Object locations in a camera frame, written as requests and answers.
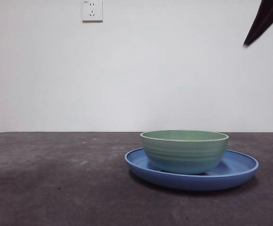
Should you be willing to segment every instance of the blue plate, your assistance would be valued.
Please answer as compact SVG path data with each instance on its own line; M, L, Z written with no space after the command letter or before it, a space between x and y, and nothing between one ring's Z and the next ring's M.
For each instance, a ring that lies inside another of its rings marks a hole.
M236 187L251 179L259 166L253 157L231 150L226 150L216 167L199 175L163 172L149 162L143 148L128 152L125 160L130 170L143 180L189 191L216 191Z

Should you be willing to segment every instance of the outlet plate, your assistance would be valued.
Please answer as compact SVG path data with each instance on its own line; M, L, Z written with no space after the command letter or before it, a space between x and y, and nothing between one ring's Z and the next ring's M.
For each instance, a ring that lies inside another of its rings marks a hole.
M82 20L103 21L103 0L83 0Z

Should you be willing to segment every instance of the dark gray table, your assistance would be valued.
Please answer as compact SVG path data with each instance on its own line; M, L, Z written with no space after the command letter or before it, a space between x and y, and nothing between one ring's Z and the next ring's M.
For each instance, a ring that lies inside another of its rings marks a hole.
M228 133L255 157L247 183L183 192L129 172L139 133L0 133L0 226L273 226L273 133Z

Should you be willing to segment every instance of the bowl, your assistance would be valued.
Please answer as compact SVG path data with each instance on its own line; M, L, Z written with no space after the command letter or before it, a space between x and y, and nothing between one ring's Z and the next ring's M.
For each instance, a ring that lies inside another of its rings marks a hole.
M163 171L200 174L222 159L229 136L196 130L158 130L141 133L147 158Z

